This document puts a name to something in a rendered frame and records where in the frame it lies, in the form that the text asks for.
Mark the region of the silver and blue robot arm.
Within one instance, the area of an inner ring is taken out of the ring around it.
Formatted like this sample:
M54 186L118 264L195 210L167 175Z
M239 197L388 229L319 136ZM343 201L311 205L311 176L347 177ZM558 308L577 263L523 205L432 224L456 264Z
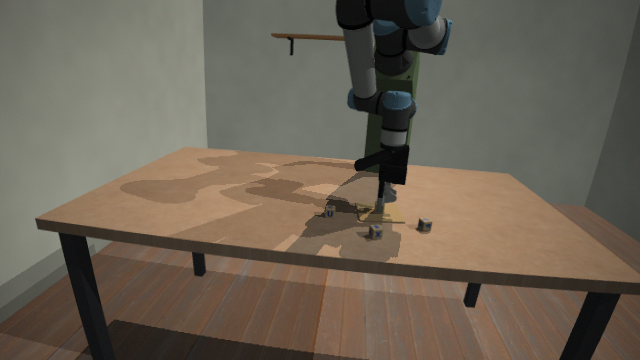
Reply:
M444 55L452 21L438 15L441 4L442 0L336 1L352 81L347 104L357 111L383 115L380 141L384 145L405 144L408 119L415 115L417 104L410 93L377 91L375 68L383 75L396 76L411 67L412 51Z

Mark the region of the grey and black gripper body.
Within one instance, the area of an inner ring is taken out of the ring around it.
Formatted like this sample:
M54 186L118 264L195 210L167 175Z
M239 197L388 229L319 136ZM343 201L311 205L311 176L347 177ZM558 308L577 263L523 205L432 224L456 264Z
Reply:
M388 146L380 144L380 148L388 150L391 159L379 163L379 182L380 182L380 172L384 172L384 177L386 182L392 184L400 184L405 185L406 175L407 175L407 164L409 157L409 145L404 146ZM394 151L394 153L391 153ZM396 153L395 153L396 152ZM399 174L399 175L398 175Z

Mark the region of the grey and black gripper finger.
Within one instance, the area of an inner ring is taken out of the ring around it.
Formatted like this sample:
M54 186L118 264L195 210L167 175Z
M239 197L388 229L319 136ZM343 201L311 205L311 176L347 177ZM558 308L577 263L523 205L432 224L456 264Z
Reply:
M386 182L386 181L385 181L385 184L386 184L386 183L388 183L388 182ZM388 184L390 184L390 185L391 185L391 183L388 183ZM397 194L396 190L394 190L394 189L392 189L392 188L391 188L391 192L392 192L393 194L395 194L395 195Z
M383 203L395 202L397 200L397 196L391 192L390 184L385 184L385 179L383 179L384 172L380 173L380 182L379 182L379 190L378 190L378 199L377 199L377 210L378 213L381 214L381 208ZM384 192L385 185L385 192Z

